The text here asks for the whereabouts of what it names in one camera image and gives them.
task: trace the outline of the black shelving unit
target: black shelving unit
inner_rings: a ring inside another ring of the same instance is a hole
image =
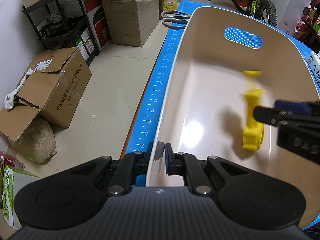
[[[35,30],[36,34],[38,35],[39,42],[43,44],[43,46],[46,50],[48,50],[46,43],[58,42],[58,41],[71,41],[73,46],[77,47],[74,36],[76,35],[76,33],[78,33],[78,31],[83,26],[87,26],[87,28],[89,30],[91,41],[94,46],[93,52],[89,55],[89,58],[86,61],[87,65],[89,66],[91,64],[92,60],[94,59],[94,57],[99,55],[99,49],[98,49],[97,43],[95,41],[95,38],[93,36],[92,30],[90,28],[88,17],[86,16],[82,1],[81,0],[78,0],[78,1],[79,1],[79,5],[80,5],[83,16],[77,18],[78,23],[76,24],[76,26],[73,26],[73,27],[70,27],[70,23],[68,23],[69,20],[66,19],[65,15],[60,7],[60,3],[58,0],[41,0],[41,1],[31,5],[28,8],[25,8],[25,6],[23,6],[23,13],[28,17],[33,29]],[[57,33],[57,34],[50,36],[50,37],[47,37],[47,38],[42,38],[42,36],[40,35],[39,31],[37,30],[33,20],[30,17],[30,13],[39,9],[42,6],[45,6],[45,8],[47,9],[47,12],[49,14],[52,13],[48,7],[48,4],[51,2],[55,2],[57,5],[58,11],[60,12],[60,15],[61,15],[61,19],[63,21],[63,25],[65,27],[65,31],[63,33]]]

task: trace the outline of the gray scissors handle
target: gray scissors handle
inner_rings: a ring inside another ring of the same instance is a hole
[[[174,16],[167,16],[167,14],[181,14],[181,15],[174,15]],[[180,12],[180,11],[164,11],[161,13],[161,23],[163,26],[170,28],[170,29],[184,29],[186,26],[174,26],[170,23],[180,23],[180,24],[187,24],[188,20],[190,19],[191,15],[185,12]]]

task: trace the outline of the green box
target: green box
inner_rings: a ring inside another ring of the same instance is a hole
[[[320,31],[320,16],[318,17],[318,19],[316,20],[315,24],[313,25],[313,29],[319,33]]]
[[[18,170],[7,165],[4,166],[2,193],[3,216],[4,220],[13,230],[21,228],[19,219],[13,208],[13,200],[20,189],[37,180],[38,177],[31,172]]]

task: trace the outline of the yellow container label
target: yellow container label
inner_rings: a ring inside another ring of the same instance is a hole
[[[178,0],[163,0],[164,11],[177,10],[177,8],[178,8]]]

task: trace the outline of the burlap sack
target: burlap sack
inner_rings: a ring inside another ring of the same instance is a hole
[[[55,155],[56,140],[47,120],[36,116],[17,142],[10,140],[12,147],[24,157],[44,163]]]

